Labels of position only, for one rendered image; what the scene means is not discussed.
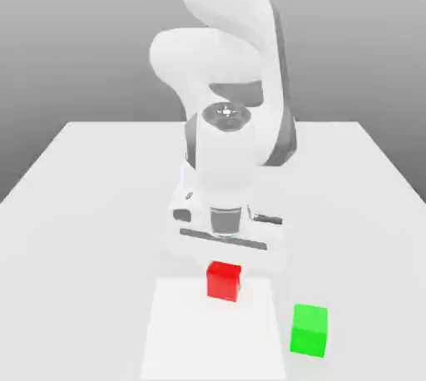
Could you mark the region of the small red cube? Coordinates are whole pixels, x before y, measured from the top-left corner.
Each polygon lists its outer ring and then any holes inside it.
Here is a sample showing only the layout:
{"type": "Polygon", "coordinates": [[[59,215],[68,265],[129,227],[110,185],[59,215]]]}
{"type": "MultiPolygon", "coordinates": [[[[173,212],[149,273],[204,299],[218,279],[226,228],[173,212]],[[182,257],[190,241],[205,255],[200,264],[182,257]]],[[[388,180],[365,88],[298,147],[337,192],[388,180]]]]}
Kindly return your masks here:
{"type": "Polygon", "coordinates": [[[241,266],[212,261],[206,271],[207,295],[236,302],[240,292],[241,266]]]}

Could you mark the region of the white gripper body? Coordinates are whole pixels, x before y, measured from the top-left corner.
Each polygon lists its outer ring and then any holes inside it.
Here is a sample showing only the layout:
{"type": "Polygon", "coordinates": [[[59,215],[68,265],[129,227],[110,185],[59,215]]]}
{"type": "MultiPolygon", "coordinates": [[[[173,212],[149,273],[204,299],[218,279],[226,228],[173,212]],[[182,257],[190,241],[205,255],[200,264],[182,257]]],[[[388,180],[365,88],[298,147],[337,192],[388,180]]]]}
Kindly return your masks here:
{"type": "Polygon", "coordinates": [[[250,225],[228,236],[183,228],[174,235],[175,254],[233,265],[283,265],[287,250],[288,230],[282,225],[250,225]]]}

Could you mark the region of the small green cube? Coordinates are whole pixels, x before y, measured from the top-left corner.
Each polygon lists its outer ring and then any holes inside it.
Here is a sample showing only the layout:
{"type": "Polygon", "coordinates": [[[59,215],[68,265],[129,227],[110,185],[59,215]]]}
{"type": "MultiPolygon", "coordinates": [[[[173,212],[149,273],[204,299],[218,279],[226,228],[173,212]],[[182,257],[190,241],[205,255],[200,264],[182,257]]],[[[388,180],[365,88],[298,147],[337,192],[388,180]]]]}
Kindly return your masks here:
{"type": "Polygon", "coordinates": [[[323,358],[328,339],[328,309],[295,304],[290,352],[323,358]]]}

